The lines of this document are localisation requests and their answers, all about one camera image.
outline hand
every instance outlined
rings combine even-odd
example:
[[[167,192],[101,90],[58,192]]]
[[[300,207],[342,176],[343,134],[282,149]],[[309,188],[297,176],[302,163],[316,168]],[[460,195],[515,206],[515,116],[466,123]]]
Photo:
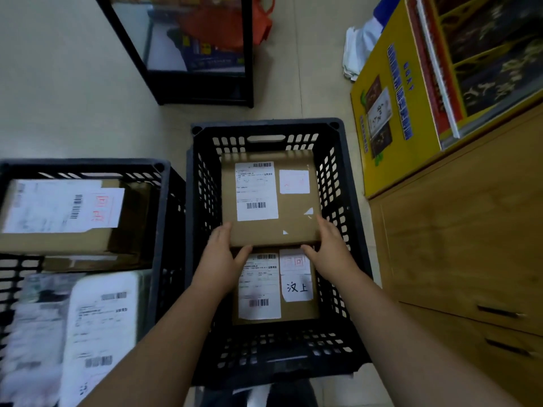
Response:
[[[349,280],[351,275],[360,272],[360,269],[336,226],[320,215],[317,215],[316,219],[319,222],[321,239],[319,252],[307,245],[301,248],[319,274],[332,284],[338,285],[343,280]]]
[[[227,222],[213,230],[191,284],[219,300],[237,285],[243,266],[253,250],[253,246],[245,246],[233,258],[230,252],[231,229],[232,223]]]

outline orange bag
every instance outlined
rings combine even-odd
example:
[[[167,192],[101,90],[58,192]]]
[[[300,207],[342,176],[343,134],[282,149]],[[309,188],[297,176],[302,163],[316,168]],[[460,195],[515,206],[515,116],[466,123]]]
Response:
[[[272,29],[269,15],[273,12],[275,0],[265,11],[260,0],[253,0],[253,44],[259,46],[268,39]],[[242,11],[240,8],[203,5],[187,15],[179,17],[181,30],[202,43],[208,43],[227,50],[243,49]]]

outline cabinet handle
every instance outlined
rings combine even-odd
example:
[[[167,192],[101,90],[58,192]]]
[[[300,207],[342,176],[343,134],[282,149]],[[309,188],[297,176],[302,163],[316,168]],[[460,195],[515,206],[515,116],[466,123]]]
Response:
[[[526,317],[526,314],[516,313],[514,311],[500,310],[498,308],[486,307],[477,305],[479,311],[485,311],[486,313],[497,314],[499,316],[510,317],[512,319],[521,319]]]
[[[508,344],[500,343],[499,341],[486,339],[486,338],[485,338],[485,341],[487,342],[487,344],[493,347],[501,348],[502,350],[506,350],[506,351],[511,351],[512,353],[519,354],[520,356],[529,357],[529,358],[541,357],[539,353],[535,351],[526,350],[525,348],[510,346]]]

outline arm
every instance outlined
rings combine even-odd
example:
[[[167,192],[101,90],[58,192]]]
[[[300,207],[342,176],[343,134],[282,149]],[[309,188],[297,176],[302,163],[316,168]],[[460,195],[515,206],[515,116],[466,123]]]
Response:
[[[333,283],[396,407],[519,407],[505,390],[408,317],[352,259],[336,226],[319,219],[319,252],[302,246]]]
[[[219,303],[237,284],[252,250],[233,259],[231,224],[212,233],[191,286],[80,407],[182,406]]]

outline wooden drawer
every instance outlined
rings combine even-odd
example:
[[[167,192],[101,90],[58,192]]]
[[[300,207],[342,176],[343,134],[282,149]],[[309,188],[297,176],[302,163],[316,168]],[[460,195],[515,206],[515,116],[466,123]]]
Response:
[[[438,340],[526,406],[543,400],[543,338],[402,304]]]
[[[385,290],[543,335],[539,106],[370,201]]]

